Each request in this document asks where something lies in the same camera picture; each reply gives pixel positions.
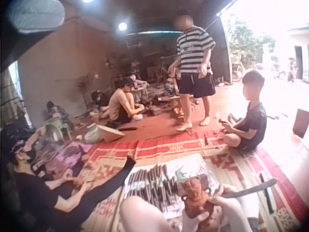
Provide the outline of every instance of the doorway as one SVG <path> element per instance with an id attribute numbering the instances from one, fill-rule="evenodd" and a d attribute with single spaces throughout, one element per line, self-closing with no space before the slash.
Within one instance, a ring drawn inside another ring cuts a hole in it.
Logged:
<path id="1" fill-rule="evenodd" d="M 296 78 L 302 80 L 303 79 L 303 51 L 302 51 L 301 46 L 295 46 L 295 54 L 296 54 L 296 66 L 297 66 Z"/>

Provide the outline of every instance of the pile of tools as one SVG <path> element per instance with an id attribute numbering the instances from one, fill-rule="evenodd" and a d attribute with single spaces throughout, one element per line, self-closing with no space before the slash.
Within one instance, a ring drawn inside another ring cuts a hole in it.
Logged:
<path id="1" fill-rule="evenodd" d="M 137 189 L 137 182 L 145 184 L 142 185 L 142 188 Z M 169 179 L 166 165 L 156 165 L 148 171 L 140 169 L 130 176 L 129 186 L 127 197 L 139 196 L 160 209 L 162 213 L 167 211 L 169 205 L 177 201 L 176 177 Z"/>

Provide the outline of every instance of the black and white striped t-shirt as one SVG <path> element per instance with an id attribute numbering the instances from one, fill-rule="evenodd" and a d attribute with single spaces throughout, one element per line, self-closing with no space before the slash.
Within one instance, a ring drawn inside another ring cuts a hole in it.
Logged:
<path id="1" fill-rule="evenodd" d="M 182 73 L 197 73 L 197 69 L 203 61 L 205 49 L 212 50 L 215 45 L 212 37 L 200 27 L 193 26 L 189 31 L 181 34 L 177 38 L 177 54 L 181 56 Z M 210 62 L 207 71 L 212 74 Z"/>

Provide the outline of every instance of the tree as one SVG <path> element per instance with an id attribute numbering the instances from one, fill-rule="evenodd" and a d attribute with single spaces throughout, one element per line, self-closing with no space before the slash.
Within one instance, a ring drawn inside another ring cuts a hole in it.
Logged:
<path id="1" fill-rule="evenodd" d="M 262 62 L 264 44 L 268 44 L 270 52 L 275 47 L 271 36 L 255 36 L 248 24 L 235 15 L 231 15 L 227 22 L 227 37 L 231 54 L 240 56 L 245 68 L 251 67 L 253 62 Z"/>

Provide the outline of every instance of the knife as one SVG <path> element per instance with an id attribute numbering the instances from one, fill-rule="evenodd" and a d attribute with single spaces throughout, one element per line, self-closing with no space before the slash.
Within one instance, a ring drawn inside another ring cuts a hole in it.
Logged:
<path id="1" fill-rule="evenodd" d="M 238 192 L 231 192 L 231 193 L 227 193 L 227 194 L 224 194 L 222 195 L 221 197 L 224 197 L 224 198 L 237 198 L 237 197 L 242 197 L 242 196 L 245 196 L 245 195 L 249 195 L 251 193 L 254 193 L 254 192 L 259 192 L 259 191 L 262 191 L 266 188 L 269 188 L 273 185 L 275 185 L 277 183 L 278 179 L 276 178 L 272 178 L 260 185 L 257 185 L 257 186 L 254 186 L 252 188 L 247 188 L 247 189 L 244 189 L 242 191 L 238 191 Z"/>

